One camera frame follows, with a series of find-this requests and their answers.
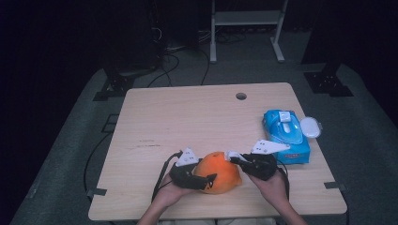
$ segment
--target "metal stand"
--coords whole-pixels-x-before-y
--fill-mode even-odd
[[[93,101],[106,101],[108,98],[124,97],[132,88],[135,78],[123,77],[114,69],[104,67],[108,79],[102,89],[94,96]]]
[[[343,85],[336,76],[340,62],[328,62],[320,72],[305,72],[311,89],[316,94],[329,94],[331,97],[352,97],[354,96],[349,88]]]
[[[272,37],[271,44],[277,56],[278,62],[284,62],[284,57],[279,47],[279,36],[282,30],[283,19],[288,0],[283,0],[281,10],[268,11],[219,11],[216,12],[215,0],[211,6],[211,40],[210,40],[210,62],[217,62],[216,54],[216,26],[218,25],[260,25],[276,24],[276,34]]]

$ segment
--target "orange toy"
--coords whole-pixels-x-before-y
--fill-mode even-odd
[[[207,177],[216,173],[213,186],[207,185],[203,190],[207,194],[223,194],[242,184],[236,164],[226,161],[224,152],[214,152],[205,156],[196,166],[194,175]]]

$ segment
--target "black cord on floor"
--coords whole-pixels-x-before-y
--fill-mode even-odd
[[[201,85],[203,85],[203,83],[205,82],[205,78],[207,76],[208,70],[210,69],[210,59],[208,58],[208,55],[205,53],[205,51],[198,49],[199,52],[201,52],[202,54],[205,55],[206,60],[207,60],[207,68],[206,68],[206,72],[205,75],[203,76],[202,81],[200,82]]]
[[[169,76],[169,72],[166,71],[166,69],[164,69],[163,64],[161,64],[161,70],[163,70],[163,72],[166,73],[167,79],[169,80],[169,86],[173,86],[173,85],[172,85],[172,79],[171,79],[170,76]]]
[[[345,204],[347,205],[347,211],[345,212],[345,225],[349,225],[349,207],[348,207],[348,202],[346,199],[346,196],[344,194],[344,191],[340,190],[340,192],[342,193],[343,199],[345,201]]]
[[[216,41],[219,44],[235,44],[238,43],[240,41],[243,41],[246,39],[246,35],[244,33],[241,34],[225,34],[225,33],[219,33],[216,36]]]
[[[107,133],[98,143],[97,145],[93,148],[93,150],[91,150],[90,156],[87,159],[87,162],[85,163],[84,166],[84,173],[83,173],[83,182],[84,182],[84,191],[85,193],[87,193],[88,188],[87,188],[87,181],[86,181],[86,175],[87,175],[87,168],[88,168],[88,164],[90,163],[91,158],[93,157],[94,153],[97,151],[97,149],[99,148],[99,146],[103,143],[103,141],[110,136],[112,133]]]
[[[166,54],[166,55],[171,56],[171,57],[174,57],[175,60],[176,60],[176,65],[173,66],[173,67],[172,67],[170,70],[168,70],[168,71],[165,71],[165,70],[164,70],[164,72],[163,72],[161,75],[159,75],[158,77],[156,77],[155,79],[153,79],[152,82],[150,82],[149,85],[148,85],[147,87],[150,87],[150,85],[152,85],[153,82],[155,82],[158,78],[160,78],[160,77],[162,77],[162,76],[164,76],[164,75],[167,75],[167,77],[169,78],[169,84],[171,84],[171,80],[170,80],[170,77],[169,77],[169,72],[173,71],[174,69],[176,69],[176,68],[178,67],[178,65],[179,65],[179,59],[178,59],[178,57],[176,57],[175,55],[172,55],[172,54]]]

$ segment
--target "gray carpet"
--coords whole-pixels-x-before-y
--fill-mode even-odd
[[[218,63],[210,65],[204,85],[291,83],[306,115],[323,125],[318,143],[336,181],[347,189],[350,224],[397,224],[397,128],[366,90],[360,76],[345,65],[337,75],[353,97],[312,92],[303,72],[319,70],[322,65],[300,64],[309,35],[282,32],[280,44],[286,59],[282,64],[276,61],[268,33],[247,35],[234,44],[219,44]],[[208,54],[208,44],[202,49]],[[169,73],[171,85],[199,85],[207,70],[205,55],[193,50],[174,55],[179,65]],[[174,57],[164,57],[166,70],[175,64]],[[159,69],[145,75],[135,81],[134,87],[147,87],[162,73]],[[87,186],[95,188],[112,139],[112,134],[106,136],[102,128],[110,114],[120,112],[123,103],[122,97],[93,101],[105,80],[103,70],[99,70],[86,85],[11,224],[110,224],[88,218],[90,201],[84,192],[86,162],[99,144],[86,170]],[[169,85],[167,77],[162,76],[151,87]],[[309,224],[345,224],[345,215],[306,219]]]

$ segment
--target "hole in table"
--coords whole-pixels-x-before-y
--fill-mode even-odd
[[[247,98],[246,94],[244,94],[244,93],[237,93],[237,99],[239,99],[239,100],[244,100],[244,99],[246,99],[246,98]]]

